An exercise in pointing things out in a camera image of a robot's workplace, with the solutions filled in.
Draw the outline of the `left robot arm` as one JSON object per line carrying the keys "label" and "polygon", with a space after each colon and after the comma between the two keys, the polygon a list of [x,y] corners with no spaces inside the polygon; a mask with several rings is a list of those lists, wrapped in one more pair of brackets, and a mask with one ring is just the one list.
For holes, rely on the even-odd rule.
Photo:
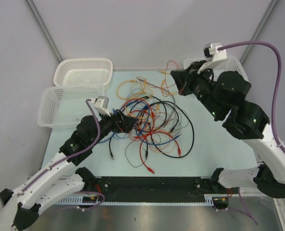
{"label": "left robot arm", "polygon": [[98,120],[95,115],[83,117],[48,164],[16,189],[0,192],[3,207],[0,231],[9,231],[12,227],[23,231],[59,200],[81,190],[87,193],[94,189],[94,175],[79,165],[111,132],[129,133],[137,122],[135,117],[124,115],[120,110],[100,118]]}

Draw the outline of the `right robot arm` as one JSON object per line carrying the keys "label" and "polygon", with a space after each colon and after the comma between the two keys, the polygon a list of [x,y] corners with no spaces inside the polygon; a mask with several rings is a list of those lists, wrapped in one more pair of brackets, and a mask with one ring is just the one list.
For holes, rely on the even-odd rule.
{"label": "right robot arm", "polygon": [[269,117],[245,99],[251,84],[237,71],[222,72],[214,80],[211,68],[199,70],[205,63],[193,62],[185,70],[170,72],[179,95],[195,95],[214,121],[222,121],[232,137],[250,146],[262,160],[250,169],[217,168],[210,179],[211,189],[222,193],[230,188],[257,188],[269,197],[285,198],[285,154],[275,144]]}

